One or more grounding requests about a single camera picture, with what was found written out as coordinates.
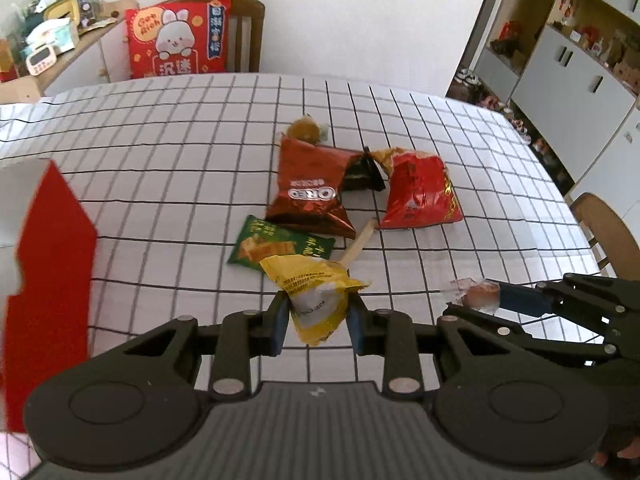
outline cartoon bunny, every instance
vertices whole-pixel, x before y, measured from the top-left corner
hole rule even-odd
[[[162,13],[162,28],[158,31],[156,39],[156,50],[160,59],[167,59],[169,54],[182,54],[184,57],[191,55],[196,40],[187,22],[188,17],[187,9],[179,10],[177,13],[167,9]]]

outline chair backrest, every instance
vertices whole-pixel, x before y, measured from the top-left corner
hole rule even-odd
[[[600,270],[611,264],[617,277],[640,280],[640,248],[620,217],[591,193],[580,195],[570,208],[593,234],[589,246],[593,249],[599,244],[605,254],[598,262]]]
[[[174,2],[210,2],[211,0],[167,0],[166,4]],[[260,51],[262,49],[262,26],[264,24],[264,4],[258,0],[231,0],[231,17],[236,19],[236,33],[234,41],[234,55],[227,57],[227,69],[231,72],[242,72],[242,46],[246,43],[243,36],[242,24],[245,19],[251,21],[249,34],[249,72],[260,72]],[[227,47],[230,35],[227,35]]]

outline wooden stick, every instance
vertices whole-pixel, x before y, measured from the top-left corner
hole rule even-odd
[[[351,245],[347,247],[347,250],[344,251],[342,257],[338,260],[338,263],[341,264],[341,266],[345,269],[349,268],[373,235],[373,231],[376,230],[376,227],[378,227],[378,221],[375,218],[372,218],[364,225],[358,237],[351,242]]]

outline red cushion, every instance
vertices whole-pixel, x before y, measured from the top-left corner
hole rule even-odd
[[[127,10],[131,77],[225,72],[231,0]]]

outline oreo bag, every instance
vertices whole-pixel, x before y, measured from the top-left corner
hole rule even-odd
[[[282,136],[278,163],[278,195],[266,220],[290,229],[355,238],[340,203],[347,167],[362,152],[314,146]]]
[[[131,77],[225,72],[231,0],[127,10]]]

